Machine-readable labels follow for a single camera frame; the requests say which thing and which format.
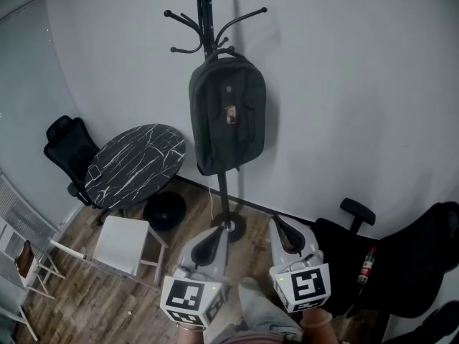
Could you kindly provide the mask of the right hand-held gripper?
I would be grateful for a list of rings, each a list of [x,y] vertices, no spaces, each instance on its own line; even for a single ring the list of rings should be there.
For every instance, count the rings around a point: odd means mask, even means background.
[[[287,224],[279,215],[273,215],[270,224],[270,245],[273,266],[269,270],[273,287],[289,313],[309,310],[324,305],[331,296],[329,266],[323,261],[315,234],[308,226]],[[287,252],[280,238],[286,226],[299,236],[303,247]]]

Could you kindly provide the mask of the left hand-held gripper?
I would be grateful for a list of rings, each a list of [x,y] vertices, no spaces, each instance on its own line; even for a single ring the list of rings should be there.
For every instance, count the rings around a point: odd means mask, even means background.
[[[227,299],[229,231],[224,225],[203,231],[183,247],[162,284],[160,308],[178,324],[208,328]]]

